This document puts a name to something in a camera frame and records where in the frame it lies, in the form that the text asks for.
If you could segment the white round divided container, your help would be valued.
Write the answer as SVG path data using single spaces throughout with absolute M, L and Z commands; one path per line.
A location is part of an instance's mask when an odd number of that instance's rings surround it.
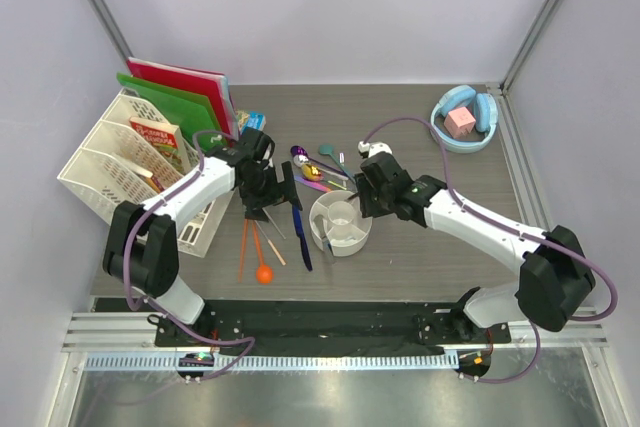
M 359 199 L 345 198 L 351 191 L 331 191 L 320 195 L 309 212 L 309 225 L 316 246 L 322 250 L 329 241 L 335 257 L 348 257 L 362 250 L 369 238 L 371 218 L 363 218 Z

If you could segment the orange chopstick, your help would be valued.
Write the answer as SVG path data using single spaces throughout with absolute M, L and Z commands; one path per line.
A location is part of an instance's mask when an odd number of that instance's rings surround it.
M 240 250 L 240 258 L 239 258 L 238 277 L 237 277 L 237 280 L 238 280 L 239 283 L 242 282 L 243 274 L 244 274 L 244 264 L 245 264 L 248 228 L 249 228 L 249 220 L 245 218 L 244 221 L 243 221 L 243 229 L 242 229 L 242 237 L 241 237 L 241 250 Z

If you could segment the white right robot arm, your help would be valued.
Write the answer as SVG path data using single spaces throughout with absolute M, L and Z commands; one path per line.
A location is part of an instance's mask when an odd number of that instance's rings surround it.
M 517 280 L 473 288 L 451 318 L 457 338 L 472 342 L 487 328 L 529 320 L 561 331 L 595 286 L 581 262 L 575 234 L 562 226 L 544 231 L 483 208 L 429 175 L 414 179 L 387 152 L 368 156 L 355 177 L 363 217 L 394 215 L 423 228 L 449 234 L 489 255 Z

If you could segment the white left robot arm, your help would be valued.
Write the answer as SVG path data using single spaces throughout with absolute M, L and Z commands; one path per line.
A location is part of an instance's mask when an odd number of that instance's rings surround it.
M 190 345 L 205 344 L 213 332 L 204 299 L 179 274 L 178 234 L 204 207 L 238 191 L 249 220 L 266 221 L 264 209 L 289 203 L 300 210 L 292 163 L 281 164 L 279 179 L 272 156 L 275 142 L 247 127 L 232 145 L 198 153 L 198 163 L 162 193 L 115 209 L 102 268 L 120 280 L 125 294 L 139 292 L 178 324 Z

